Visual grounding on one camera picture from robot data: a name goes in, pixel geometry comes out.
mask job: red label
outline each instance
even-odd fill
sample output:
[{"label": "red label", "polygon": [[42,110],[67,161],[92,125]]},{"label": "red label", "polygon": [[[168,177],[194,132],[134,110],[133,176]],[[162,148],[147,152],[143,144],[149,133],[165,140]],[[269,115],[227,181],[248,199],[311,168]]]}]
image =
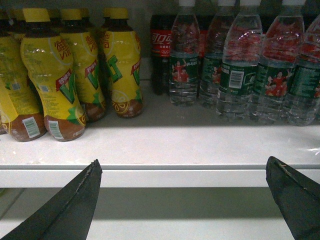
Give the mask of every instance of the red label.
[{"label": "red label", "polygon": [[140,61],[141,61],[141,58],[139,59],[139,61],[135,65],[132,66],[131,75],[134,74],[134,71],[140,67]]},{"label": "red label", "polygon": [[97,60],[94,60],[94,62],[84,70],[85,78],[88,76],[89,73],[92,73],[95,70],[97,64]]},{"label": "red label", "polygon": [[170,56],[171,30],[151,29],[151,54],[153,56],[168,58]]},{"label": "red label", "polygon": [[69,70],[62,77],[60,77],[58,80],[55,81],[55,89],[57,92],[60,90],[62,85],[69,82],[69,78],[70,78],[71,74],[72,74],[72,71],[69,68]]},{"label": "red label", "polygon": [[207,30],[201,30],[199,36],[199,57],[203,58],[205,56],[206,41],[207,41]]}]

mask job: lemon tea bottle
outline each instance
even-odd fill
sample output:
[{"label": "lemon tea bottle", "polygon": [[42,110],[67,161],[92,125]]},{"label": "lemon tea bottle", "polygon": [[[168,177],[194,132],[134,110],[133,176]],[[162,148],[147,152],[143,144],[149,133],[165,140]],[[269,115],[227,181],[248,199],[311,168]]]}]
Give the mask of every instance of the lemon tea bottle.
[{"label": "lemon tea bottle", "polygon": [[21,57],[44,111],[44,124],[58,141],[85,131],[86,116],[76,94],[73,56],[67,42],[51,30],[45,8],[24,8],[30,31],[21,42]]},{"label": "lemon tea bottle", "polygon": [[133,118],[142,112],[138,34],[128,25],[128,10],[112,8],[110,27],[104,34],[103,50],[112,81],[112,106],[119,117]]},{"label": "lemon tea bottle", "polygon": [[106,113],[106,101],[99,84],[98,45],[82,26],[80,9],[62,9],[61,16],[65,27],[60,35],[71,49],[78,98],[87,120],[95,122]]},{"label": "lemon tea bottle", "polygon": [[0,133],[19,142],[44,135],[44,115],[30,87],[20,45],[6,32],[0,32],[0,73]]}]

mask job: water bottle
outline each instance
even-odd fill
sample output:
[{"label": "water bottle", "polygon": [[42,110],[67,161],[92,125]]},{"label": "water bottle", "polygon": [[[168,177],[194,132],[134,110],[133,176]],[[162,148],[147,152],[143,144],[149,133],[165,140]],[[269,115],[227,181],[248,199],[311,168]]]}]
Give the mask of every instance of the water bottle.
[{"label": "water bottle", "polygon": [[195,0],[179,0],[170,42],[170,101],[175,106],[191,106],[197,98],[199,26],[193,12]]},{"label": "water bottle", "polygon": [[240,12],[226,36],[216,112],[228,120],[243,119],[251,97],[262,47],[261,0],[240,0]]},{"label": "water bottle", "polygon": [[221,79],[222,57],[228,31],[235,20],[233,7],[236,0],[219,0],[219,11],[209,26],[203,59],[199,98],[202,106],[213,108]]},{"label": "water bottle", "polygon": [[285,97],[283,111],[291,125],[306,126],[320,106],[320,15],[305,32],[297,67]]},{"label": "water bottle", "polygon": [[303,41],[305,0],[283,0],[282,11],[269,27],[262,46],[249,105],[249,118],[266,125],[280,117]]}]

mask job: shelf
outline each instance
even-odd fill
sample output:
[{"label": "shelf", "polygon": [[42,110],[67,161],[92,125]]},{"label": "shelf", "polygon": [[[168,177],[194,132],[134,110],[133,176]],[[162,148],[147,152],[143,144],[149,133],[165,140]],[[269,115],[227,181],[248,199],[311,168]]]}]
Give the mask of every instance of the shelf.
[{"label": "shelf", "polygon": [[196,102],[177,107],[141,81],[143,113],[107,115],[70,142],[0,135],[0,188],[63,187],[98,159],[102,187],[267,187],[275,156],[320,183],[320,127],[225,122]]}]

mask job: bottle bottom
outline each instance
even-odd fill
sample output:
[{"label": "bottle bottom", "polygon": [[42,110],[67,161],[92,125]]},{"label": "bottle bottom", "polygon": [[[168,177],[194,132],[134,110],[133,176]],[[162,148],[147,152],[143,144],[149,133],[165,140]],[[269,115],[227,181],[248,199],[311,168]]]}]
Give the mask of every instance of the bottle bottom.
[{"label": "bottle bottom", "polygon": [[218,90],[215,111],[228,121],[242,120],[247,115],[250,95],[231,95]]},{"label": "bottle bottom", "polygon": [[283,97],[270,97],[253,93],[248,112],[250,120],[264,124],[274,124],[281,115]]},{"label": "bottle bottom", "polygon": [[200,104],[207,109],[214,109],[217,102],[219,86],[214,83],[201,81],[199,90]]},{"label": "bottle bottom", "polygon": [[303,127],[315,120],[319,107],[320,99],[295,97],[288,94],[283,109],[290,125]]},{"label": "bottle bottom", "polygon": [[187,82],[169,83],[170,102],[175,106],[192,106],[197,98],[197,84]]}]

